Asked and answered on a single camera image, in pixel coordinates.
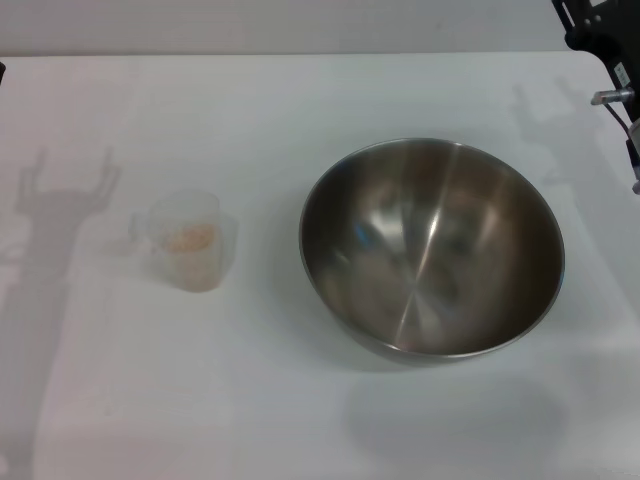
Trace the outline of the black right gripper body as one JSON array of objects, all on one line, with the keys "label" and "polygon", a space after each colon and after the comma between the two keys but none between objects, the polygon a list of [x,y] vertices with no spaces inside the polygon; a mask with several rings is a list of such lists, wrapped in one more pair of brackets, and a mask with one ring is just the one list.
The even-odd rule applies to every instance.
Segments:
[{"label": "black right gripper body", "polygon": [[576,51],[597,57],[617,88],[631,88],[634,99],[625,110],[639,119],[639,1],[565,1],[575,23],[564,26],[565,42]]}]

